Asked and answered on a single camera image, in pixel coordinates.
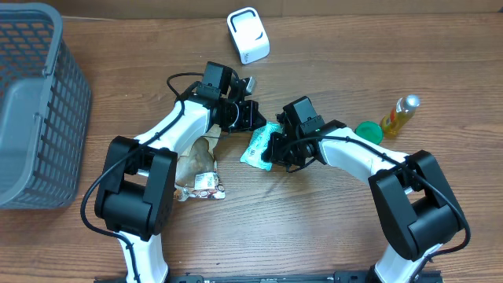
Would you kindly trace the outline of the brown white snack bag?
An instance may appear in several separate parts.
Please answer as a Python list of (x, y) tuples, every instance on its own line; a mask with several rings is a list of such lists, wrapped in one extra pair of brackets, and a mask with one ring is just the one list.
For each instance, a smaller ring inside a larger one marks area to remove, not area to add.
[(222, 130), (214, 125), (199, 137), (178, 158), (174, 199), (186, 201), (189, 198), (223, 200), (225, 189), (218, 176), (214, 149), (221, 138)]

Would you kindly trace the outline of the grey plastic shopping basket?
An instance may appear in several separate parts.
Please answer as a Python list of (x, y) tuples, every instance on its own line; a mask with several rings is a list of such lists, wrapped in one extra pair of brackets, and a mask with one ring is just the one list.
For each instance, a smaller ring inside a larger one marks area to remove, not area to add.
[(1, 207), (53, 209), (77, 194), (92, 94), (44, 3), (1, 5)]

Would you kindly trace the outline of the yellow dish soap bottle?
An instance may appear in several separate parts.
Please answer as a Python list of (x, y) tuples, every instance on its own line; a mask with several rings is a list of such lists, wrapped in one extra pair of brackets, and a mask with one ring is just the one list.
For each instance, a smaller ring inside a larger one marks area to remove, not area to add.
[(395, 138), (402, 127), (414, 116), (420, 106), (420, 98), (410, 94), (398, 99), (392, 110), (380, 121), (385, 138)]

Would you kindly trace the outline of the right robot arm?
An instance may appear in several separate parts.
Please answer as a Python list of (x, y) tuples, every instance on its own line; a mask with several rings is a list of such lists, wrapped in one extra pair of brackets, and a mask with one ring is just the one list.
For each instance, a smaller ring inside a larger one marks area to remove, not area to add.
[(365, 281), (441, 279), (426, 274), (426, 264), (465, 248), (471, 230), (432, 154), (385, 149), (357, 136), (345, 123), (326, 123), (308, 97), (287, 104), (277, 121), (283, 130), (271, 134), (263, 160), (290, 171), (318, 161), (369, 186), (388, 246)]

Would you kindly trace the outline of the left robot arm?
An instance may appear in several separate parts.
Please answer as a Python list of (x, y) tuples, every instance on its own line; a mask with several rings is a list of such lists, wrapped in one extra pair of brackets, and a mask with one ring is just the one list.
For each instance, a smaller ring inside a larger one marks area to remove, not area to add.
[(231, 67), (207, 62), (204, 72), (183, 92), (174, 108), (152, 129), (136, 138), (115, 137), (101, 175), (85, 196), (96, 193), (94, 213), (106, 227), (90, 224), (87, 202), (83, 223), (96, 233), (114, 237), (127, 265), (123, 282), (166, 282), (161, 233), (171, 213), (178, 157), (214, 125), (222, 131), (253, 131), (265, 125), (259, 105), (250, 99), (257, 82), (241, 78)]

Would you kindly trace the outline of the teal tissue packet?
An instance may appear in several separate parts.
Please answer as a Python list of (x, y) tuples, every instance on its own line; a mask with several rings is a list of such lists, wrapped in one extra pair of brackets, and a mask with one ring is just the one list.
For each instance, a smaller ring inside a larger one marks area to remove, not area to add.
[(241, 163), (246, 163), (250, 166), (261, 170), (270, 171), (273, 164), (263, 161), (262, 154), (266, 151), (270, 135), (273, 132), (282, 132), (280, 124), (267, 122), (264, 127), (255, 130), (251, 136), (249, 146), (244, 151), (240, 158)]

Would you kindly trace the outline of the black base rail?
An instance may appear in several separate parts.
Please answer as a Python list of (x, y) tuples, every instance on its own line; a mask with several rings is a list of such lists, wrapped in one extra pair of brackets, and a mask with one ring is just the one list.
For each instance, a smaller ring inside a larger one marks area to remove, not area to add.
[(367, 271), (336, 271), (334, 274), (271, 275), (251, 277), (170, 276), (169, 283), (364, 283)]

